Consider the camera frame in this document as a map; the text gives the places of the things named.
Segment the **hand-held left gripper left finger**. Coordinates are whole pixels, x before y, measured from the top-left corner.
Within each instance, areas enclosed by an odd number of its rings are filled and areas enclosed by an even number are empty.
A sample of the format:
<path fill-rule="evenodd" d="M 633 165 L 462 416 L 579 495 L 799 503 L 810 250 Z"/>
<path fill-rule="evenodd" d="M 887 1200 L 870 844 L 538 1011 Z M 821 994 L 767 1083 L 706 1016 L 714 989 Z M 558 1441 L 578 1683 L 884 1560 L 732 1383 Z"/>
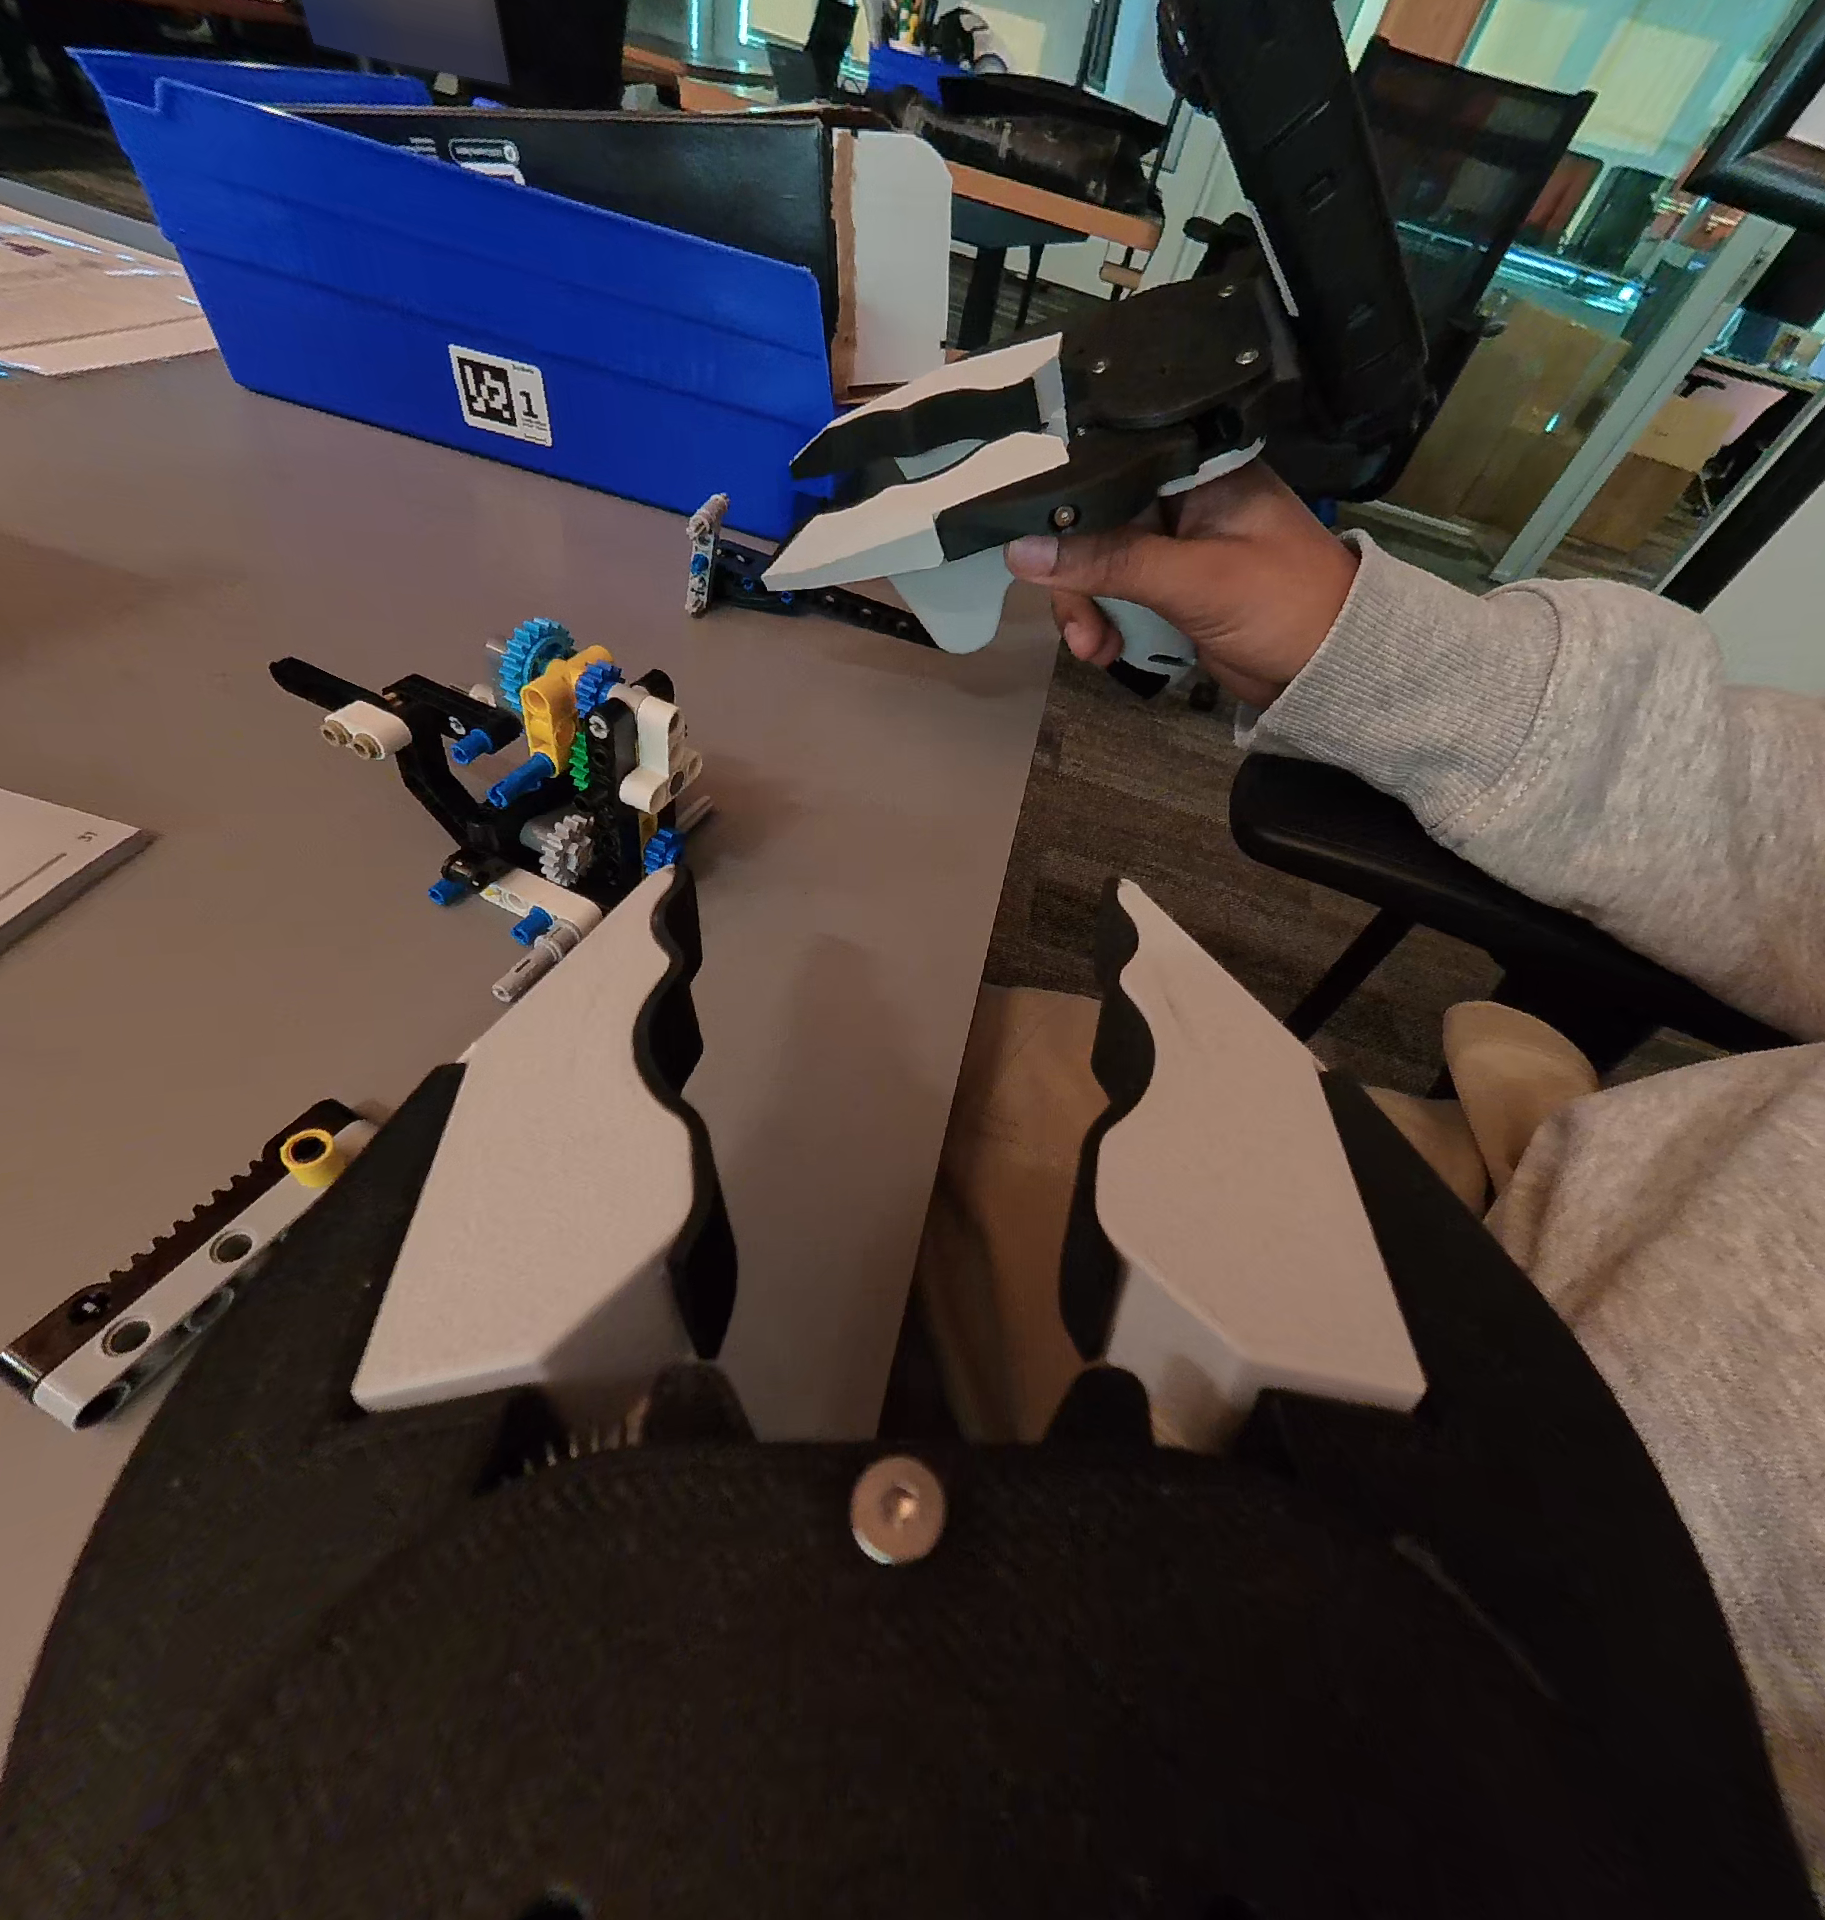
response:
<path fill-rule="evenodd" d="M 699 889 L 659 868 L 470 1047 L 350 1395 L 370 1413 L 539 1386 L 630 1417 L 719 1354 L 736 1241 L 684 1083 Z"/>

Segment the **black bag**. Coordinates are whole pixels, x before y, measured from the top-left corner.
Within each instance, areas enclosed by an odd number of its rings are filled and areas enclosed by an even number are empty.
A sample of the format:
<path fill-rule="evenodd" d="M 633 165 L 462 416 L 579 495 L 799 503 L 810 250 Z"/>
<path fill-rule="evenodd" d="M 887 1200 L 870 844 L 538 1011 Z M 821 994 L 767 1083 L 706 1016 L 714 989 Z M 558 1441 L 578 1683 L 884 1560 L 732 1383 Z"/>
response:
<path fill-rule="evenodd" d="M 1022 180 L 1117 215 L 1160 216 L 1148 174 L 1162 122 L 1080 88 L 1022 74 L 945 74 L 931 100 L 913 85 L 872 88 L 870 102 L 948 165 Z"/>

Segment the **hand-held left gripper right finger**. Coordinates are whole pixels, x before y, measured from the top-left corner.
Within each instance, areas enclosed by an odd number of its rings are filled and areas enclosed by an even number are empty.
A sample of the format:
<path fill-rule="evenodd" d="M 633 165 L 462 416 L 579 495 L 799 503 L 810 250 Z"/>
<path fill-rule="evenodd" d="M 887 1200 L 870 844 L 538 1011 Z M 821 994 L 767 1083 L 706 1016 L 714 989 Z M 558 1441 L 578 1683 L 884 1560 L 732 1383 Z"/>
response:
<path fill-rule="evenodd" d="M 1425 1371 L 1323 1069 L 1139 883 L 1096 921 L 1093 1121 L 1061 1317 L 1145 1391 L 1150 1438 L 1225 1449 L 1267 1391 L 1409 1413 Z"/>

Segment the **black lego beam grey piece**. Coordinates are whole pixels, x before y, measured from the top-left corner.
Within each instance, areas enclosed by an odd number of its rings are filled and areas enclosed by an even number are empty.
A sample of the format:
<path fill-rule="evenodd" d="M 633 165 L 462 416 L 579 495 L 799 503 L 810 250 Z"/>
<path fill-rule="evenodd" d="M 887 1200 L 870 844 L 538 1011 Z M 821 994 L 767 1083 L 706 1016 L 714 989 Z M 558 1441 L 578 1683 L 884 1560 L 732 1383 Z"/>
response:
<path fill-rule="evenodd" d="M 935 650 L 936 642 L 926 623 L 893 604 L 853 588 L 769 588 L 762 573 L 769 551 L 730 539 L 722 521 L 730 495 L 714 492 L 684 518 L 688 568 L 684 568 L 684 615 L 704 618 L 714 607 L 762 612 L 771 618 L 820 615 L 842 626 L 889 636 Z"/>

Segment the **multicoloured lego gear assembly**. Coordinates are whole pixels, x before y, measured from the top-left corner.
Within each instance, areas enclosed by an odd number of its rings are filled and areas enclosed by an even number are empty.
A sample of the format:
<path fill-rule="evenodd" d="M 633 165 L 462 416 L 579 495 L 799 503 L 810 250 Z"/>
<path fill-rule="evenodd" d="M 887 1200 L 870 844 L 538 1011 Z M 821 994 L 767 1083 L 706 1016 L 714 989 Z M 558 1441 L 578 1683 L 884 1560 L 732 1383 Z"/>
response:
<path fill-rule="evenodd" d="M 515 1004 L 648 879 L 684 863 L 709 815 L 704 760 L 665 674 L 628 678 L 602 646 L 550 618 L 488 646 L 490 677 L 422 674 L 354 685 L 300 659 L 272 681 L 319 708 L 319 735 L 398 768 L 449 850 L 430 902 L 488 898 L 518 960 L 494 982 Z"/>

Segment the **blue plastic bin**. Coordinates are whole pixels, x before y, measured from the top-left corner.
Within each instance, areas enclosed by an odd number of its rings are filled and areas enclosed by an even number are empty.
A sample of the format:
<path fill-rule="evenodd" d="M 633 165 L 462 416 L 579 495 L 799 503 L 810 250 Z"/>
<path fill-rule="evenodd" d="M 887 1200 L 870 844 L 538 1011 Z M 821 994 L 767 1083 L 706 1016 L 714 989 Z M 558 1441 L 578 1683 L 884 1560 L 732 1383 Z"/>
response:
<path fill-rule="evenodd" d="M 804 268 L 188 85 L 115 124 L 241 388 L 767 539 L 829 503 Z"/>
<path fill-rule="evenodd" d="M 188 223 L 194 197 L 271 183 L 288 162 L 310 168 L 319 128 L 284 118 L 282 110 L 422 110 L 435 100 L 419 79 L 350 69 L 92 47 L 77 47 L 74 62 L 109 111 L 156 225 L 169 239 Z"/>

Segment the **black white lego rack beam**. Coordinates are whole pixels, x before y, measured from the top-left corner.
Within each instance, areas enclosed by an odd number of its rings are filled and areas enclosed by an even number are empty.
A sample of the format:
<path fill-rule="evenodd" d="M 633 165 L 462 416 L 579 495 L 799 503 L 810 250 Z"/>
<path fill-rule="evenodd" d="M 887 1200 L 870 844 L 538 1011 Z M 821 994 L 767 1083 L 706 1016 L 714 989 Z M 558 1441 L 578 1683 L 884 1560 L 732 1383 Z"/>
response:
<path fill-rule="evenodd" d="M 222 1187 L 0 1349 L 0 1383 L 65 1429 L 118 1413 L 212 1330 L 277 1241 L 378 1127 L 323 1099 L 277 1130 Z"/>

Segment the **brown cardboard box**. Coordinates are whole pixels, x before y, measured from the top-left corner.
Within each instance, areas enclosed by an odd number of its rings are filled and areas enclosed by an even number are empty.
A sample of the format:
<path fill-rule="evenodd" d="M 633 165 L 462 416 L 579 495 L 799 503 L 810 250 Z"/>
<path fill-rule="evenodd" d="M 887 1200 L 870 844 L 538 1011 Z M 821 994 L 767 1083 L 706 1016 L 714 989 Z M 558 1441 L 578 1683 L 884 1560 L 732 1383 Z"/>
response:
<path fill-rule="evenodd" d="M 1576 418 L 1623 358 L 1627 345 L 1593 324 L 1508 304 L 1387 498 L 1521 532 L 1581 443 Z"/>
<path fill-rule="evenodd" d="M 1726 401 L 1718 388 L 1670 398 L 1570 525 L 1568 539 L 1620 556 L 1646 545 L 1731 433 L 1734 411 Z"/>

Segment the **person's beige pants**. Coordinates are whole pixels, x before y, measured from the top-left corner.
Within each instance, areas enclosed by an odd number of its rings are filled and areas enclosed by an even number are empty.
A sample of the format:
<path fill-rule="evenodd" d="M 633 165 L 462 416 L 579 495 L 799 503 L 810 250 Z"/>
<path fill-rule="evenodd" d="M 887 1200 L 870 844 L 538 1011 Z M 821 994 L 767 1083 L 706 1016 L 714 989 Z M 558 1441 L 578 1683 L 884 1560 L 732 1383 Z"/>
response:
<path fill-rule="evenodd" d="M 1098 1001 L 983 985 L 915 1259 L 945 1410 L 970 1441 L 1036 1441 L 1082 1371 L 1061 1317 L 1061 1249 L 1080 1148 L 1106 1108 Z M 1449 1094 L 1372 1087 L 1378 1110 L 1485 1213 L 1534 1134 L 1600 1090 L 1544 1019 L 1494 999 L 1442 1013 Z"/>

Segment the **person's grey sweatshirt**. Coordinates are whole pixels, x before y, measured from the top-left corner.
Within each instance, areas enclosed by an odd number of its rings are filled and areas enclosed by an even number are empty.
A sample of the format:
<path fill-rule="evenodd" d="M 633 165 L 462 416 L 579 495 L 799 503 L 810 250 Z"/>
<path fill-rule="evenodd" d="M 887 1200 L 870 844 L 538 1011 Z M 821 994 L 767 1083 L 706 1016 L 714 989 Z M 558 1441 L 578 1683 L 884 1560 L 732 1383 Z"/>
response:
<path fill-rule="evenodd" d="M 1488 1225 L 1691 1527 L 1825 1905 L 1825 1042 L 1562 1105 L 1488 1077 Z"/>

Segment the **black cardboard box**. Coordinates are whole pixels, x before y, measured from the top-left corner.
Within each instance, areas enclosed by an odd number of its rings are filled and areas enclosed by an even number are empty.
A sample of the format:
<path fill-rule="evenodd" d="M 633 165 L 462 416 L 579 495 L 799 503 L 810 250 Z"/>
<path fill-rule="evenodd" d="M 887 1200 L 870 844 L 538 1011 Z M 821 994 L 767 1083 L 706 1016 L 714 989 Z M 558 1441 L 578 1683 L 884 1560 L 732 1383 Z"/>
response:
<path fill-rule="evenodd" d="M 834 401 L 945 363 L 952 177 L 867 110 L 288 104 L 392 148 L 807 269 Z"/>

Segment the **black computer monitor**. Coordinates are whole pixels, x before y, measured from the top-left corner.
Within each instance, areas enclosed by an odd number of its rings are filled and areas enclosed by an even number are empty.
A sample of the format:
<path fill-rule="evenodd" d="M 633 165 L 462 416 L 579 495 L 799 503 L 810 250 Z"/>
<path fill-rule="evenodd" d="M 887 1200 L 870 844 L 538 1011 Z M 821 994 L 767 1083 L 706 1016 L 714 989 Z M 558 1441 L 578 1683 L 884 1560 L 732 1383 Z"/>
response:
<path fill-rule="evenodd" d="M 522 110 L 614 110 L 628 2 L 300 2 L 315 47 L 482 80 Z"/>

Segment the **white paper sheets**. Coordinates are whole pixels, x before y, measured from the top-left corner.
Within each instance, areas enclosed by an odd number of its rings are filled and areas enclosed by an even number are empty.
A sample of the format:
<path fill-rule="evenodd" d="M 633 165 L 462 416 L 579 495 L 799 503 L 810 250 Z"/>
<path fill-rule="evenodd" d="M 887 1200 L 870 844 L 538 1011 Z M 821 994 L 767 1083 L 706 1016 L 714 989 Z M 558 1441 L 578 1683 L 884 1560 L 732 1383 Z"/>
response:
<path fill-rule="evenodd" d="M 207 350 L 178 259 L 0 202 L 0 368 L 81 375 Z"/>

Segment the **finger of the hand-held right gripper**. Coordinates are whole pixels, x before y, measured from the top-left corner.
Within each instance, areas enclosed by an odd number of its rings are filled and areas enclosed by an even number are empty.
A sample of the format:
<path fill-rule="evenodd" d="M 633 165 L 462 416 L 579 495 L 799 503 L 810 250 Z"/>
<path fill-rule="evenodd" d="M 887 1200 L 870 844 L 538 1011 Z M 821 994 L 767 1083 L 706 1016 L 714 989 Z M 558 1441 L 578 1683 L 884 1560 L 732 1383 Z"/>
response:
<path fill-rule="evenodd" d="M 1050 449 L 1022 469 L 1022 479 L 1066 482 L 1061 347 L 1061 331 L 1043 331 L 915 375 L 832 418 L 799 446 L 789 472 L 794 482 L 848 473 L 870 473 L 879 485 L 922 482 L 988 443 L 1043 437 Z"/>
<path fill-rule="evenodd" d="M 762 585 L 804 591 L 884 578 L 941 650 L 973 653 L 1000 629 L 1010 584 L 1003 560 L 1007 532 L 968 532 L 965 551 L 948 558 L 941 513 L 1064 464 L 1066 443 L 1046 432 L 980 443 L 945 469 L 903 479 L 862 503 L 810 518 L 771 556 Z"/>

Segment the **lego instruction booklet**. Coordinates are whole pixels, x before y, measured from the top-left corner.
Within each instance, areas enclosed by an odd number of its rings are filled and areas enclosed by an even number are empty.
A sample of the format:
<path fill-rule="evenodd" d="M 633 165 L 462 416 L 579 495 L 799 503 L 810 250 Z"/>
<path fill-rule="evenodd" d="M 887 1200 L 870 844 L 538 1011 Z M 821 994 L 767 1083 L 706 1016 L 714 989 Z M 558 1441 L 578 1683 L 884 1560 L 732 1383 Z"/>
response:
<path fill-rule="evenodd" d="M 0 952 L 152 842 L 148 827 L 0 789 Z"/>

